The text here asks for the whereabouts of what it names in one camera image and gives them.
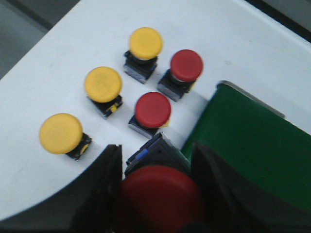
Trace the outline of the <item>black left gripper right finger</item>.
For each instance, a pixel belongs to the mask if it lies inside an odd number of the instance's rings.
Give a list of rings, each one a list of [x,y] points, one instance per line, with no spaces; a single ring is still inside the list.
[[[309,233],[311,215],[256,186],[210,147],[193,143],[191,175],[213,233]]]

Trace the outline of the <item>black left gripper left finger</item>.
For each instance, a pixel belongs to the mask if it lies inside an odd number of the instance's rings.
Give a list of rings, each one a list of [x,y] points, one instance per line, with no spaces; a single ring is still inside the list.
[[[110,233],[112,199],[122,181],[122,146],[107,145],[75,180],[0,222],[2,233]]]

